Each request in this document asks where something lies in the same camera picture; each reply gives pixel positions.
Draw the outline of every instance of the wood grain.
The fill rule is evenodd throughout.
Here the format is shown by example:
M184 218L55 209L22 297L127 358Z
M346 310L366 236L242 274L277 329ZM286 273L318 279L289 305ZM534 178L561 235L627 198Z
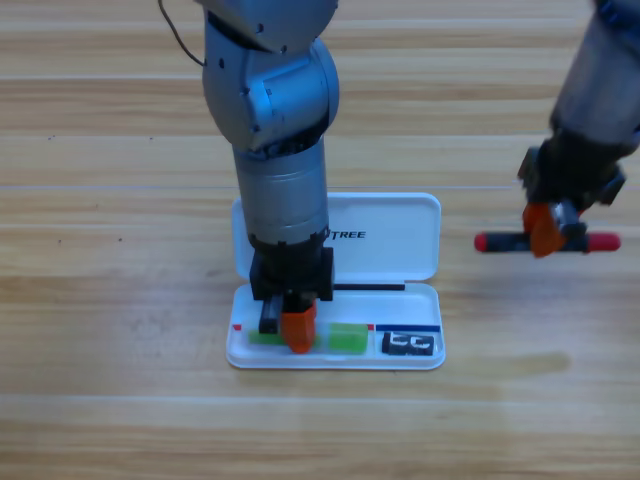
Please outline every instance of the wood grain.
M167 0L202 54L201 12ZM150 0L0 0L0 478L637 480L638 155L616 254L485 257L590 6L343 0L331 191L443 206L448 359L251 372L224 354L231 152Z

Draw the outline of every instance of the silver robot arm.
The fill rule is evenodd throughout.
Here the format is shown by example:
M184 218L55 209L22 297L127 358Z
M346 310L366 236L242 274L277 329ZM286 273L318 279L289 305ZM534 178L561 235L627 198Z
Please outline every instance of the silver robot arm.
M640 144L640 1L594 4L551 115L553 135L529 150L518 173L529 206L548 203L567 239L586 233L580 212L613 203L625 182L618 162ZM537 253L552 253L545 248Z
M319 35L337 0L196 0L205 15L204 95L233 149L261 330L332 300L323 136L338 111Z

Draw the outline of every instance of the orange object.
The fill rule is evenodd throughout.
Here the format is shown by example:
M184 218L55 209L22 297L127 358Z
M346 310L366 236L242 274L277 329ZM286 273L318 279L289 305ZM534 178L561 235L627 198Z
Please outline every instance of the orange object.
M531 235L531 252L536 258L562 249L567 239L556 226L547 203L529 203L522 214L525 233Z
M316 302L302 313L282 313L282 338L293 353L307 353L316 336Z

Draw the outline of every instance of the black label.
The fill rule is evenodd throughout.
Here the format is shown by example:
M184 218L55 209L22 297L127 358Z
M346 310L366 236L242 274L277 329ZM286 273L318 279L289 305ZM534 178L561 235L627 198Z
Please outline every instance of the black label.
M432 336L386 332L382 338L382 353L430 357L434 344Z
M343 238L365 238L367 232L330 232L329 240L338 240Z

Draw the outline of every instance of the green sponge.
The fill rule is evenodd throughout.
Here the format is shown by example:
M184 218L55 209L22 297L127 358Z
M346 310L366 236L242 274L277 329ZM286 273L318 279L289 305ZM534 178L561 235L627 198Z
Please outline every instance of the green sponge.
M322 337L316 335L313 340L313 346L320 345ZM286 345L282 335L277 333L260 333L258 330L249 330L249 343L252 345Z
M330 323L329 350L362 354L367 351L369 327L362 323Z

